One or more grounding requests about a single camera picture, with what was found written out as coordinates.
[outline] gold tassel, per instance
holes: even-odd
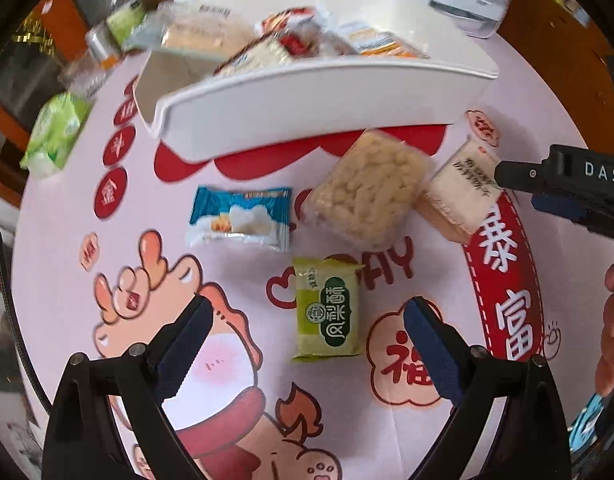
[[[54,57],[56,54],[52,35],[47,32],[40,19],[33,12],[18,26],[16,33],[12,35],[12,41],[15,43],[36,44],[39,51],[51,57]]]

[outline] dark green label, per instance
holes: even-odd
[[[330,278],[321,291],[321,303],[325,306],[325,320],[321,322],[321,334],[329,346],[341,346],[351,327],[349,291],[340,278]]]

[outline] table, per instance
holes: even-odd
[[[501,158],[538,161],[552,143],[583,146],[557,98],[508,44],[498,36],[480,44],[501,76],[473,108],[502,132]],[[528,196],[504,194],[464,249],[413,214],[391,250],[361,253],[300,218],[308,189],[357,134],[214,162],[182,161],[148,137],[136,115],[129,84],[142,62],[129,59],[116,70],[63,173],[30,180],[23,198],[12,286],[31,361],[50,399],[69,355],[114,356],[148,341],[199,291],[221,311],[215,338],[194,362],[188,394],[166,401],[164,409],[213,480],[405,478],[450,411],[402,332],[402,303],[422,294],[469,344],[501,357],[544,353],[573,420],[593,388],[607,295],[603,276],[614,259],[610,241],[535,212]],[[391,133],[433,155],[438,168],[465,141],[469,126],[463,118],[446,128]],[[185,247],[199,184],[294,188],[293,254],[337,254],[366,265],[362,355],[290,360],[291,255],[226,242]],[[496,307],[504,315],[501,326]],[[505,322],[519,323],[515,337]],[[494,405],[466,478],[479,471],[502,407]],[[114,408],[129,456],[149,477],[122,404]],[[211,438],[208,421],[221,428]]]

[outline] white tray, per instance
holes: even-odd
[[[430,59],[344,56],[189,84],[211,62],[153,52],[136,86],[148,131],[185,160],[320,134],[451,124],[498,76],[498,66],[452,20],[418,0],[199,0],[252,23],[318,4],[339,23],[364,20]]]

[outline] blue and white snack package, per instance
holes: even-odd
[[[199,187],[189,219],[189,247],[207,240],[237,238],[285,253],[289,250],[292,188],[220,191]]]

